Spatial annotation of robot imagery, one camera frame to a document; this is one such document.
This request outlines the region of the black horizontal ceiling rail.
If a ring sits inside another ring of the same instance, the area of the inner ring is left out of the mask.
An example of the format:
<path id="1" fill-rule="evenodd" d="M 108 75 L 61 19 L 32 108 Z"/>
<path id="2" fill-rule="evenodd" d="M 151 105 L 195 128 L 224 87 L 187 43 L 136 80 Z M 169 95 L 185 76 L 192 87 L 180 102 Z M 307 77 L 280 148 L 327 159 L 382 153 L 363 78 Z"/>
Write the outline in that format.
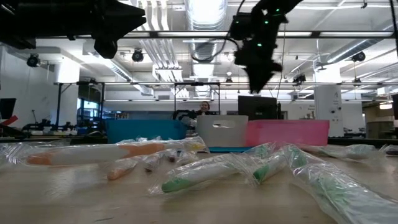
<path id="1" fill-rule="evenodd" d="M 220 82 L 222 86 L 249 86 L 248 82 Z M 54 85 L 110 85 L 110 86 L 129 86 L 129 85 L 148 85 L 148 86 L 173 86 L 172 82 L 75 82 L 75 83 L 53 83 Z M 398 82 L 304 82 L 301 85 L 289 82 L 269 82 L 267 86 L 398 86 Z"/>

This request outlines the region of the silver ceiling duct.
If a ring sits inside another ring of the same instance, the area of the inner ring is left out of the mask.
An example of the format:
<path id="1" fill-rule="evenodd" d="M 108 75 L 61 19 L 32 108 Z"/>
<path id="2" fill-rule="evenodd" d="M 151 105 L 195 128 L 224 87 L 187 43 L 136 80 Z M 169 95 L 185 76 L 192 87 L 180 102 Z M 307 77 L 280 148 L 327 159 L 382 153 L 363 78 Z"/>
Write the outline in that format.
<path id="1" fill-rule="evenodd" d="M 189 30 L 216 31 L 224 26 L 228 0 L 184 0 Z M 221 40 L 192 39 L 192 74 L 197 82 L 211 82 Z"/>

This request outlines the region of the teal plastic bin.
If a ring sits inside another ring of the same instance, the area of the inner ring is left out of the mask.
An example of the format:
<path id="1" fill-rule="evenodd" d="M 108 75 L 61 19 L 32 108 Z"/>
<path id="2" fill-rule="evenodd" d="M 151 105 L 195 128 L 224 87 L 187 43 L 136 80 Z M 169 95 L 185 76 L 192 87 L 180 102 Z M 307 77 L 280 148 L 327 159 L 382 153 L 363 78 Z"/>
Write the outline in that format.
<path id="1" fill-rule="evenodd" d="M 106 135 L 109 143 L 138 137 L 180 140 L 186 137 L 187 126 L 171 119 L 108 119 Z"/>

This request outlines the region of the person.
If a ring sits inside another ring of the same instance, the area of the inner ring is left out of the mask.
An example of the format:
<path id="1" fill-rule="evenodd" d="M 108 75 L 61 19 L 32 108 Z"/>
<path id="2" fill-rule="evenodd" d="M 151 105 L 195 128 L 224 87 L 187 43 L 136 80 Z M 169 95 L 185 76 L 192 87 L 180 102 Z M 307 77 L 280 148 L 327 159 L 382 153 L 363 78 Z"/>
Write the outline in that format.
<path id="1" fill-rule="evenodd" d="M 197 126 L 197 118 L 199 116 L 217 115 L 216 112 L 210 110 L 210 104 L 202 101 L 199 110 L 188 111 L 181 115 L 178 119 L 185 125 L 195 128 Z"/>

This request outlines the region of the white hanging light fixture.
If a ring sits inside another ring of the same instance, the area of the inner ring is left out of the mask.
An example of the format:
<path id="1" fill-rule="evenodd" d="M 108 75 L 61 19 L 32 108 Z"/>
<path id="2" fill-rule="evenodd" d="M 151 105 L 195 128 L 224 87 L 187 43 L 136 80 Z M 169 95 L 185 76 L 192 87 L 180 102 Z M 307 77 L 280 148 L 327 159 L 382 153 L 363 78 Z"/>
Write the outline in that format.
<path id="1" fill-rule="evenodd" d="M 152 75 L 160 82 L 183 82 L 181 68 L 153 68 Z"/>

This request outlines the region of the red object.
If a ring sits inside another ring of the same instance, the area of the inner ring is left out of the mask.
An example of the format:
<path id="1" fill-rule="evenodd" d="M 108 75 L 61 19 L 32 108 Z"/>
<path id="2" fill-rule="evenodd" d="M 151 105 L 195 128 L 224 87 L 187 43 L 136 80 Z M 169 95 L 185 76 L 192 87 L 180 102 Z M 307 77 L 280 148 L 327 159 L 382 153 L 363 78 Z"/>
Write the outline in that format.
<path id="1" fill-rule="evenodd" d="M 18 117 L 16 115 L 13 115 L 9 119 L 5 119 L 4 121 L 1 121 L 0 124 L 3 126 L 9 126 L 10 124 L 16 122 L 17 120 L 18 120 Z"/>

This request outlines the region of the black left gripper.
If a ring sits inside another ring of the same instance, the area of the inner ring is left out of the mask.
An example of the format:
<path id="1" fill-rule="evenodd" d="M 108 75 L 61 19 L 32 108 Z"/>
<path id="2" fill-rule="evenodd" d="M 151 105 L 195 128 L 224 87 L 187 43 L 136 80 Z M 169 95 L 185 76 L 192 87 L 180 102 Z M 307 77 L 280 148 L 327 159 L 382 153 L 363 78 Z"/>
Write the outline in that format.
<path id="1" fill-rule="evenodd" d="M 145 24 L 145 14 L 145 10 L 137 7 L 137 0 L 90 0 L 94 49 L 103 58 L 112 59 L 118 48 L 117 40 Z"/>

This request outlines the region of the pink plastic bin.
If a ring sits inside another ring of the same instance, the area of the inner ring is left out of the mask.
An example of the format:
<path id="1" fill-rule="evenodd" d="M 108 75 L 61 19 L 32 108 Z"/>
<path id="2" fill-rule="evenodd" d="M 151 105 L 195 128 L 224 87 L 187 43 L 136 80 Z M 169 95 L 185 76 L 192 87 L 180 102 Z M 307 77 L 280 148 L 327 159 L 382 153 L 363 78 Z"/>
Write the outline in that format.
<path id="1" fill-rule="evenodd" d="M 253 120 L 247 124 L 246 145 L 257 146 L 267 142 L 287 142 L 325 146 L 328 144 L 329 128 L 328 120 Z"/>

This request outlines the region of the purple wrapped toothbrush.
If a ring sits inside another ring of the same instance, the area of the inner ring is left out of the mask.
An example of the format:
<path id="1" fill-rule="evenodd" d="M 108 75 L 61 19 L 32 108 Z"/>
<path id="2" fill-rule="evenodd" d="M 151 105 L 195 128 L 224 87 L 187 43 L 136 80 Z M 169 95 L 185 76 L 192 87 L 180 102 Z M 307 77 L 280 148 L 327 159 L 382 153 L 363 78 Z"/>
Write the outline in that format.
<path id="1" fill-rule="evenodd" d="M 178 166 L 184 166 L 199 160 L 198 156 L 194 152 L 179 149 L 168 149 L 166 150 L 165 155 L 169 162 Z"/>
<path id="2" fill-rule="evenodd" d="M 158 168 L 163 160 L 168 156 L 165 151 L 157 152 L 155 154 L 148 155 L 144 160 L 144 170 L 146 172 L 152 172 Z"/>

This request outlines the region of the black aluminium table frame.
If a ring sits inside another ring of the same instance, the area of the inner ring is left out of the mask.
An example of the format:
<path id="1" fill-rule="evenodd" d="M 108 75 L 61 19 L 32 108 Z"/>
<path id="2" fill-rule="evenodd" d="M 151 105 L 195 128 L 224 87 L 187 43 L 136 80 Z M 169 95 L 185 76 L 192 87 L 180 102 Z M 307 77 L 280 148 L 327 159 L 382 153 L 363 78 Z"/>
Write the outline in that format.
<path id="1" fill-rule="evenodd" d="M 73 137 L 70 141 L 71 145 L 76 144 L 107 144 L 107 138 L 94 137 Z M 382 147 L 383 145 L 398 146 L 398 139 L 355 139 L 355 138 L 328 138 L 328 144 L 348 146 L 352 144 L 369 144 L 375 147 Z"/>

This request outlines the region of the black workbench equipment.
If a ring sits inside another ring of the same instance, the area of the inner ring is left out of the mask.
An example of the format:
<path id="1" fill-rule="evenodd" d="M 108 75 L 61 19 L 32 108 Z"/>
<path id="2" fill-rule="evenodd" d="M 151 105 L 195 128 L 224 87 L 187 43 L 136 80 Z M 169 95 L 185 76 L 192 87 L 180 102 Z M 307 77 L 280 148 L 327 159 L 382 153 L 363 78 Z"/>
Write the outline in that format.
<path id="1" fill-rule="evenodd" d="M 27 124 L 22 131 L 33 136 L 76 136 L 76 125 L 67 121 L 65 124 L 52 124 L 50 120 L 43 119 L 40 123 Z"/>

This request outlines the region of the teal bin lid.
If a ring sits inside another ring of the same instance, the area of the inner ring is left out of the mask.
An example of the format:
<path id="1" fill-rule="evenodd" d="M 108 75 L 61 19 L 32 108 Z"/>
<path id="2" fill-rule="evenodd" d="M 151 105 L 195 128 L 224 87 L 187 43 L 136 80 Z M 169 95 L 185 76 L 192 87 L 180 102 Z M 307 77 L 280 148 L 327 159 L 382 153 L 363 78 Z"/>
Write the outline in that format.
<path id="1" fill-rule="evenodd" d="M 245 152 L 251 147 L 209 147 L 210 152 L 214 153 L 230 153 L 230 152 Z"/>

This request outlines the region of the black overhead rig bar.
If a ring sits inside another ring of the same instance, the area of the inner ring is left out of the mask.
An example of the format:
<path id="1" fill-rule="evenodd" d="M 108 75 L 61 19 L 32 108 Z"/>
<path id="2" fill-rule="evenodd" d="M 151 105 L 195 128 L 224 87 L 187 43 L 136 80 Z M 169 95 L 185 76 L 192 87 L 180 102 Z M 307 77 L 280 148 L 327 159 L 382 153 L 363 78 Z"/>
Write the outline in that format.
<path id="1" fill-rule="evenodd" d="M 130 32 L 123 39 L 210 39 L 222 38 L 226 31 L 140 31 Z M 393 31 L 280 31 L 278 38 L 287 39 L 393 39 Z"/>

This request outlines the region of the black monitor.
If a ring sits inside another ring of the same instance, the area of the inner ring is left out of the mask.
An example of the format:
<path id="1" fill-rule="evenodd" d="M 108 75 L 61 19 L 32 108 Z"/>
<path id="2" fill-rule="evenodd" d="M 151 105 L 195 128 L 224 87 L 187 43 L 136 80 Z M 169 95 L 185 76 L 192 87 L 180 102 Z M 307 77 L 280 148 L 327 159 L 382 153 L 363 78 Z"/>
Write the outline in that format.
<path id="1" fill-rule="evenodd" d="M 277 119 L 277 100 L 261 96 L 238 96 L 238 115 L 248 120 Z"/>

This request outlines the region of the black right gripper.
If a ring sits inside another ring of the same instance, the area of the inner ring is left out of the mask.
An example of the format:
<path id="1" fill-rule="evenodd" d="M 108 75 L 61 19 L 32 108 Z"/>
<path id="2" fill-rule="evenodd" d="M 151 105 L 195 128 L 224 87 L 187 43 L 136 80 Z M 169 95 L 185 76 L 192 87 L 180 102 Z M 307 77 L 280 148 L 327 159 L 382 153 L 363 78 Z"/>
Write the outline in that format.
<path id="1" fill-rule="evenodd" d="M 282 12 L 249 13 L 241 34 L 243 46 L 235 51 L 235 64 L 245 66 L 250 93 L 259 93 L 283 66 L 272 59 L 279 27 L 288 20 Z"/>

